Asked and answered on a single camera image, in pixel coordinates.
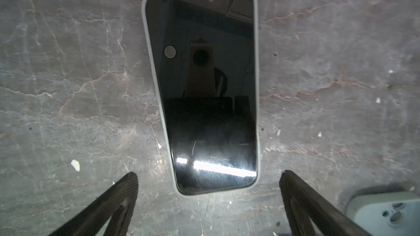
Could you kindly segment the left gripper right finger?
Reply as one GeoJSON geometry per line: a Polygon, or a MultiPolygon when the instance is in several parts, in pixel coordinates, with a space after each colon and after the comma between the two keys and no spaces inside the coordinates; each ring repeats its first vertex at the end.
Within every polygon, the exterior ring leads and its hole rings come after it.
{"type": "Polygon", "coordinates": [[[280,178],[283,205],[294,236],[315,236],[317,227],[325,236],[368,236],[323,196],[291,170],[280,178]]]}

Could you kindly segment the black phone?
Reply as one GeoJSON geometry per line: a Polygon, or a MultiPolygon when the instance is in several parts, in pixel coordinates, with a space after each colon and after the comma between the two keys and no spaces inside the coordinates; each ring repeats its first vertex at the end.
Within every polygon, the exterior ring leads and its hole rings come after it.
{"type": "Polygon", "coordinates": [[[257,0],[143,0],[156,98],[177,191],[259,178],[257,0]]]}

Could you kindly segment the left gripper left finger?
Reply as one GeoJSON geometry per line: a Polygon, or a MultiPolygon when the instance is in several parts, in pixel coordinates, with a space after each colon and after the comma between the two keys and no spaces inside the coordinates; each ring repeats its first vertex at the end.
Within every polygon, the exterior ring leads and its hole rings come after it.
{"type": "Polygon", "coordinates": [[[138,177],[129,172],[52,236],[95,236],[108,224],[105,236],[125,236],[138,195],[138,177]]]}

